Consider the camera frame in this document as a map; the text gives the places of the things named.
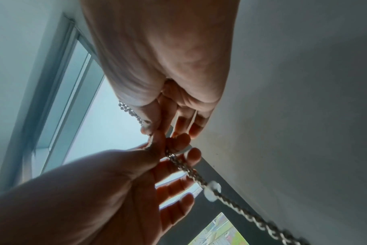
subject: metal ball chain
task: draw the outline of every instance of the metal ball chain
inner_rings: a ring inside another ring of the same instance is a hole
[[[119,102],[120,109],[128,112],[130,116],[135,117],[138,122],[142,125],[143,121],[142,119],[126,104]],[[185,162],[181,161],[177,158],[177,156],[171,152],[169,152],[166,149],[166,157],[170,159],[170,161],[179,169],[182,171],[185,171],[186,174],[194,180],[196,183],[198,183],[202,188],[209,188],[208,182],[204,180],[204,178],[197,173],[192,167],[188,166]],[[222,195],[217,190],[212,190],[213,195],[220,200],[222,203],[236,211],[238,214],[243,215],[249,222],[253,222],[256,224],[257,228],[259,228],[262,231],[267,231],[268,234],[275,240],[280,240],[284,245],[309,245],[307,242],[302,241],[301,239],[297,239],[293,237],[290,233],[286,231],[281,231],[279,228],[270,223],[265,221],[263,218],[261,218],[259,215],[253,214],[249,212],[248,210],[240,207],[237,203],[230,200],[229,198]]]

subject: skin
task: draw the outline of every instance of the skin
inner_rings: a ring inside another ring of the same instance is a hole
[[[142,132],[167,132],[177,114],[173,136],[197,137],[225,88],[239,1],[80,2],[103,70]]]
[[[155,188],[177,171],[160,161],[164,149],[178,152],[189,142],[187,134],[166,139],[156,131],[146,148],[101,152],[16,187],[0,197],[0,244],[156,244],[194,204],[186,195],[159,210],[193,184],[187,177]],[[193,166],[201,152],[179,157]]]

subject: hand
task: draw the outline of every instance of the hand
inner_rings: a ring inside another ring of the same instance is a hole
[[[145,149],[106,151],[33,179],[0,197],[0,244],[156,244],[194,204],[192,195],[159,210],[189,188],[188,177],[155,189],[177,168],[159,161],[189,145],[187,134],[154,133]],[[179,156],[194,165],[201,152]]]
[[[239,0],[80,0],[103,70],[142,132],[196,137],[229,73]]]

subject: pull chain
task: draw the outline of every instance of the pull chain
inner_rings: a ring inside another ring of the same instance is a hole
[[[135,117],[141,125],[143,124],[142,119],[130,107],[122,102],[119,102],[119,106],[121,110],[128,112],[130,116]],[[214,181],[210,183],[206,182],[201,175],[193,170],[192,167],[178,159],[175,154],[169,152],[167,149],[165,154],[166,157],[168,157],[179,170],[185,171],[192,180],[194,180],[204,189],[204,194],[208,200],[220,200],[238,214],[243,215],[249,222],[255,223],[257,228],[260,230],[267,231],[273,239],[282,241],[284,245],[309,245],[307,242],[293,237],[290,233],[279,230],[276,225],[266,222],[259,215],[249,212],[248,210],[240,207],[237,203],[222,195],[221,187],[218,183]]]

